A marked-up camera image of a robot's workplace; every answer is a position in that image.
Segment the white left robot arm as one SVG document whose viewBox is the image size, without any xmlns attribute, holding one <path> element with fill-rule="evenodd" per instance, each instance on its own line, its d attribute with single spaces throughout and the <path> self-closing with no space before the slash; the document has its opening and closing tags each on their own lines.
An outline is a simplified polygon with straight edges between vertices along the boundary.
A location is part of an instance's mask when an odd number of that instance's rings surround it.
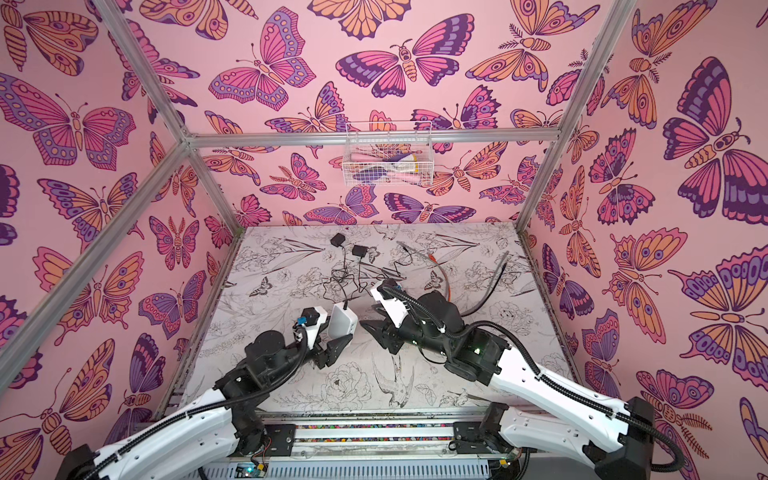
<svg viewBox="0 0 768 480">
<path fill-rule="evenodd" d="M 245 357 L 175 414 L 94 451 L 67 454 L 58 479 L 176 479 L 231 454 L 258 453 L 268 434 L 259 405 L 306 363 L 338 360 L 351 333 L 323 342 L 321 327 L 298 325 L 295 341 L 268 330 L 245 347 Z"/>
</svg>

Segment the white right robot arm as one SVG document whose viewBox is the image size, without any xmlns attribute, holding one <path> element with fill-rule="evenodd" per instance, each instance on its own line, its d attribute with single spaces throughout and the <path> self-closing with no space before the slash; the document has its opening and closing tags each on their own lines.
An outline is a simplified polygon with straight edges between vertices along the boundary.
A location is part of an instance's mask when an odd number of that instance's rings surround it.
<svg viewBox="0 0 768 480">
<path fill-rule="evenodd" d="M 478 428 L 486 448 L 555 453 L 592 468 L 601 479 L 647 479 L 684 467 L 682 449 L 655 426 L 649 402 L 610 397 L 552 372 L 509 329 L 492 321 L 465 323 L 437 291 L 414 298 L 396 285 L 380 284 L 371 295 L 385 317 L 362 325 L 385 350 L 396 354 L 413 345 L 459 378 L 539 408 L 530 414 L 491 404 Z"/>
</svg>

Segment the white network switch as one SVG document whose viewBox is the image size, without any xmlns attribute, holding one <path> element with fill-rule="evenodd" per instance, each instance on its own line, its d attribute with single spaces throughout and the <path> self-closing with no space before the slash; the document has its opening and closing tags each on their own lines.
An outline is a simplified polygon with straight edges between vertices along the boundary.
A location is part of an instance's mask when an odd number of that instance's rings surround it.
<svg viewBox="0 0 768 480">
<path fill-rule="evenodd" d="M 329 325 L 328 337 L 331 340 L 353 335 L 359 323 L 358 315 L 349 307 L 347 302 L 333 305 Z"/>
</svg>

